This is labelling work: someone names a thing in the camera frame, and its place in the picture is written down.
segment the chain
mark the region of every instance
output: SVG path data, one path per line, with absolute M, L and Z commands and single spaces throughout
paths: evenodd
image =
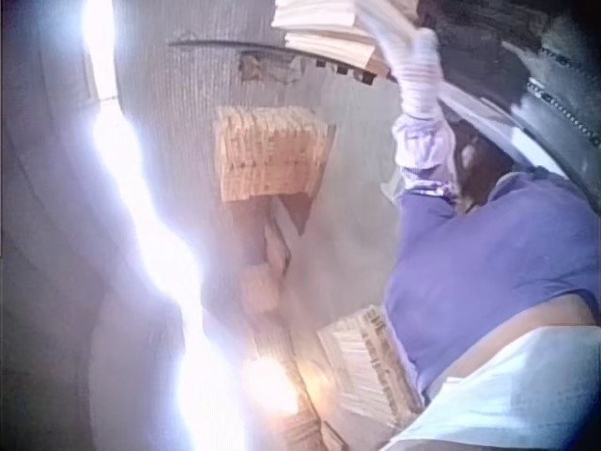
M 573 70 L 574 72 L 579 73 L 584 78 L 589 80 L 591 83 L 595 85 L 601 85 L 601 79 L 598 75 L 592 73 L 590 70 L 582 66 L 580 63 L 570 60 L 567 56 L 562 54 L 558 54 L 557 52 L 553 52 L 551 49 L 547 47 L 542 47 L 540 50 L 540 54 L 547 59 L 551 59 L 559 64 L 561 67 Z
M 563 117 L 568 119 L 574 127 L 576 127 L 587 139 L 591 142 L 593 146 L 596 148 L 601 148 L 601 136 L 598 133 L 593 132 L 589 127 L 587 127 L 581 120 L 579 120 L 574 113 L 568 110 L 563 104 L 558 101 L 555 97 L 545 91 L 545 87 L 541 85 L 539 82 L 530 78 L 528 83 L 526 84 L 528 91 L 533 94 L 534 97 L 540 99 L 544 103 L 550 105 L 557 112 L 559 112 Z

